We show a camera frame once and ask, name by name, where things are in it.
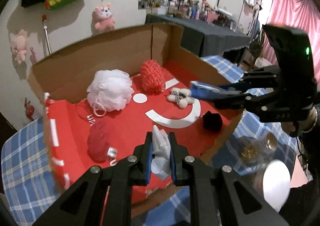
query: metal screw head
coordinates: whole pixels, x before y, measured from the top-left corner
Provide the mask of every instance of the metal screw head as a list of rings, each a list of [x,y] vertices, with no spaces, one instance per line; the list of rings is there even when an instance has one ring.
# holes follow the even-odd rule
[[[232,168],[228,165],[224,165],[224,166],[222,166],[222,171],[224,171],[226,173],[230,173],[232,171]]]
[[[131,156],[128,157],[128,161],[130,163],[134,163],[137,160],[138,160],[138,158],[135,155],[131,155]]]
[[[95,165],[90,168],[91,173],[98,173],[100,171],[100,167]]]
[[[188,163],[192,163],[194,160],[195,160],[195,158],[193,157],[193,156],[186,156],[185,158],[184,158]]]

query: white shower puff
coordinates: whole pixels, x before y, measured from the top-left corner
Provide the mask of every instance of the white shower puff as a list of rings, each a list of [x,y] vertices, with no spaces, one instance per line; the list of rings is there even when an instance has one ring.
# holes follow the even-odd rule
[[[95,115],[103,116],[108,111],[121,110],[130,103],[132,80],[128,73],[120,70],[97,71],[93,81],[87,88],[87,100]]]

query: blue plaid cloth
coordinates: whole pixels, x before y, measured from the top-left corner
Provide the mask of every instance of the blue plaid cloth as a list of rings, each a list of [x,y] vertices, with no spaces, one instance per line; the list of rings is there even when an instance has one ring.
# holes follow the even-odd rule
[[[237,82],[243,71],[220,56],[203,59],[230,82]],[[267,93],[251,89],[253,95]],[[212,159],[216,167],[228,164],[240,174],[253,171],[241,161],[244,144],[263,139],[271,132],[279,140],[271,159],[282,160],[292,173],[296,141],[287,136],[279,123],[261,123],[256,115],[244,112],[239,125]],[[42,119],[32,122],[11,137],[2,148],[2,179],[10,211],[19,225],[30,226],[59,197],[47,162]],[[189,188],[183,187],[155,209],[132,219],[132,226],[169,226],[182,220],[190,222]]]

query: red shower puff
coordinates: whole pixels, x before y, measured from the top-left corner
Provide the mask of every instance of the red shower puff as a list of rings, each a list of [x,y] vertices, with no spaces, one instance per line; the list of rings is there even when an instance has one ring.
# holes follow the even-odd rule
[[[149,94],[159,94],[164,90],[165,80],[161,66],[155,60],[144,62],[140,69],[142,88]]]
[[[102,163],[108,158],[107,152],[109,147],[106,123],[102,120],[97,120],[90,127],[88,154],[95,162]]]

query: gold object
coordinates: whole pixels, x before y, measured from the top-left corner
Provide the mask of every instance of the gold object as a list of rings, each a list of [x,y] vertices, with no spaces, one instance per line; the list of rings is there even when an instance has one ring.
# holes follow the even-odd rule
[[[251,144],[251,145],[247,145],[241,154],[245,158],[252,159],[257,157],[258,151],[255,145]]]

